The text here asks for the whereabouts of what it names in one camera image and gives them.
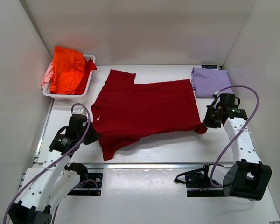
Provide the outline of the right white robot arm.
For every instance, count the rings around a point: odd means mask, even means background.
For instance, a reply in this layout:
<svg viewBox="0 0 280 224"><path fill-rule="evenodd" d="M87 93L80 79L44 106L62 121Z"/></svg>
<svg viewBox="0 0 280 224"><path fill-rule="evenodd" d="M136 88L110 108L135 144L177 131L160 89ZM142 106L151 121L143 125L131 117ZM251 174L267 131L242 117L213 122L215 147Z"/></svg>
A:
<svg viewBox="0 0 280 224"><path fill-rule="evenodd" d="M207 106L203 126L223 127L229 137L227 147L232 150L233 165L226 168L218 161L176 176L175 183L185 184L189 191L221 188L225 196L260 201L272 176L270 166L257 155L247 126L248 117L240 109L235 94L215 93Z"/></svg>

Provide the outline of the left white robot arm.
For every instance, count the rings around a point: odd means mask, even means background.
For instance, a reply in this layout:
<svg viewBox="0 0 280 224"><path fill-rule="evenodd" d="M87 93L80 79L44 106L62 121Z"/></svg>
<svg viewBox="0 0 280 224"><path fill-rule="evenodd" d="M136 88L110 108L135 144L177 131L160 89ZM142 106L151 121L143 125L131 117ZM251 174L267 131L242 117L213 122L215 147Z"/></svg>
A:
<svg viewBox="0 0 280 224"><path fill-rule="evenodd" d="M49 146L41 175L28 185L27 191L11 205L8 215L14 224L50 224L53 212L74 188L89 182L88 169L80 163L70 164L81 144L99 139L92 123L82 114L73 114Z"/></svg>

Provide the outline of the dark red t shirt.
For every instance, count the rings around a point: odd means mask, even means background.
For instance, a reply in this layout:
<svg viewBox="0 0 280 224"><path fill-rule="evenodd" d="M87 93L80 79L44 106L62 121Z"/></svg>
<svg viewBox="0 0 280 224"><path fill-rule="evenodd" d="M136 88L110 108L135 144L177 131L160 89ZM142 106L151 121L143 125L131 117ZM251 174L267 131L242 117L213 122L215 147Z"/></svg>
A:
<svg viewBox="0 0 280 224"><path fill-rule="evenodd" d="M135 84L134 73L111 70L91 106L105 161L141 138L178 131L204 134L190 80Z"/></svg>

